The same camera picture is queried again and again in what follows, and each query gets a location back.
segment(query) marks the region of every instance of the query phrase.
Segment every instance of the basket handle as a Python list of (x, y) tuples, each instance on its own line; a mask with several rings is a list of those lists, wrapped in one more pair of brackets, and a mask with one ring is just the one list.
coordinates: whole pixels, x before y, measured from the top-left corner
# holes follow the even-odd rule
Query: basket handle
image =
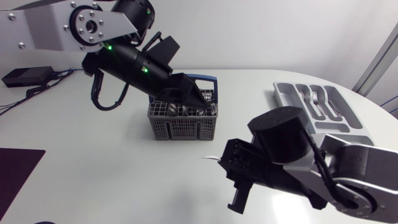
[[(217, 85), (217, 77), (212, 77), (209, 75), (199, 75), (199, 74), (186, 74), (188, 75), (193, 81), (195, 80), (203, 80), (213, 82), (214, 84), (214, 102), (218, 103), (218, 85)], [(154, 98), (149, 96), (149, 103), (152, 103)]]

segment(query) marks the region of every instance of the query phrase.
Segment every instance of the black cable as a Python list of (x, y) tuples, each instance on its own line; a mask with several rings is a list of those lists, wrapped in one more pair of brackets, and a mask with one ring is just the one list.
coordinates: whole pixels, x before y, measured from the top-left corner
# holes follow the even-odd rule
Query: black cable
[(20, 101), (17, 101), (17, 102), (15, 102), (15, 103), (10, 103), (9, 105), (5, 105), (6, 107), (0, 109), (0, 110), (4, 110), (4, 111), (2, 111), (2, 112), (0, 113), (0, 116), (3, 115), (3, 114), (5, 114), (5, 113), (7, 113), (9, 110), (13, 109), (14, 107), (20, 105), (21, 103), (23, 103), (23, 102), (25, 102), (25, 101), (27, 101), (27, 100), (33, 98), (34, 96), (37, 96), (37, 95), (39, 95), (39, 94), (41, 94), (41, 93), (43, 93), (43, 92), (45, 92), (45, 91), (51, 89), (52, 87), (58, 85), (60, 82), (62, 82), (64, 79), (66, 79), (67, 77), (69, 77), (74, 71), (77, 71), (77, 70), (80, 70), (80, 69), (69, 69), (69, 70), (62, 71), (62, 73), (65, 73), (65, 72), (68, 72), (68, 73), (67, 73), (66, 75), (62, 75), (62, 76), (58, 79), (58, 81), (56, 81), (55, 83), (49, 85), (46, 89), (44, 89), (44, 90), (42, 90), (42, 91), (38, 91), (37, 93), (34, 93), (34, 94), (30, 95), (30, 97), (24, 98), (24, 99), (22, 99), (22, 100), (20, 100)]
[(104, 73), (101, 71), (97, 71), (94, 73), (94, 82), (93, 82), (93, 87), (91, 89), (91, 100), (93, 101), (94, 105), (101, 111), (110, 111), (113, 110), (115, 108), (117, 108), (118, 106), (121, 105), (122, 101), (124, 100), (124, 97), (126, 96), (127, 90), (129, 89), (129, 84), (126, 83), (123, 91), (119, 97), (119, 100), (116, 101), (114, 103), (114, 105), (112, 106), (102, 106), (99, 101), (99, 95), (100, 95), (100, 91), (101, 91), (101, 86), (102, 86), (102, 81), (104, 78)]
[(153, 38), (151, 38), (150, 41), (148, 41), (148, 43), (142, 48), (142, 51), (147, 51), (148, 48), (157, 40), (160, 39), (160, 41), (163, 41), (162, 39), (162, 33), (159, 31), (155, 34), (155, 36), (153, 36)]
[(325, 186), (328, 189), (330, 195), (337, 202), (343, 204), (344, 207), (355, 208), (356, 204), (351, 200), (347, 200), (347, 198), (345, 198), (343, 193), (341, 192), (340, 188), (337, 187), (337, 183), (333, 180), (328, 170), (328, 166), (322, 156), (321, 150), (319, 150), (317, 145), (314, 143), (314, 140), (311, 137), (311, 135), (309, 133), (306, 133), (306, 137), (314, 152), (315, 165), (317, 166), (318, 171), (321, 174), (322, 180), (324, 181)]
[(11, 105), (13, 105), (13, 104), (15, 104), (15, 103), (18, 103), (18, 102), (13, 102), (13, 103), (10, 103), (10, 104), (8, 104), (8, 105), (2, 105), (2, 106), (0, 106), (0, 107), (11, 106)]

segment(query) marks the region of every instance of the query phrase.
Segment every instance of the white table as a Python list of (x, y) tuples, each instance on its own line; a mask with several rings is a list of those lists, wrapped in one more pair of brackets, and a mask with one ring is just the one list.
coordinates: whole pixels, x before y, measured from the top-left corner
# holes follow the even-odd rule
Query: white table
[[(248, 122), (277, 106), (273, 82), (330, 82), (276, 70), (184, 72), (218, 78), (214, 141), (155, 141), (147, 95), (130, 88), (119, 108), (99, 111), (90, 100), (93, 79), (81, 72), (1, 116), (0, 147), (47, 151), (2, 223), (371, 223), (257, 185), (240, 215), (227, 208), (233, 182), (215, 161), (201, 159), (221, 156), (229, 139), (251, 140)], [(106, 76), (100, 101), (111, 104), (122, 88)], [(22, 99), (26, 89), (0, 85), (0, 105)], [(375, 144), (398, 149), (398, 120), (338, 89)]]

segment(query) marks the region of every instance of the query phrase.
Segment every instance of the gray plastic basket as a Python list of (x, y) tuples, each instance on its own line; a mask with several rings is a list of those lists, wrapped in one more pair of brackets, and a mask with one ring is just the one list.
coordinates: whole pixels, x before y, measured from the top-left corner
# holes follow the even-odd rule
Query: gray plastic basket
[[(217, 79), (204, 75), (188, 75), (194, 80), (205, 80), (214, 83), (214, 90), (200, 90), (208, 102), (203, 114), (196, 108), (177, 106), (177, 115), (169, 110), (169, 103), (150, 98), (148, 118), (156, 140), (205, 140), (214, 139), (218, 116)], [(212, 115), (210, 105), (216, 105), (216, 113)]]

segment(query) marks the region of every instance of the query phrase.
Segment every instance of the gray cutlery tray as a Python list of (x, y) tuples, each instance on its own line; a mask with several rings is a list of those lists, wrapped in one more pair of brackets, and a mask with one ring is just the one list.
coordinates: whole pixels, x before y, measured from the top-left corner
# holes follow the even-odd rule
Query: gray cutlery tray
[[(307, 129), (312, 134), (332, 134), (345, 141), (373, 146), (368, 130), (341, 93), (331, 85), (274, 82), (274, 96), (279, 106), (303, 108), (308, 117)], [(304, 100), (299, 92), (304, 93)], [(313, 103), (312, 91), (318, 95), (322, 115)], [(340, 112), (338, 116), (333, 108)]]

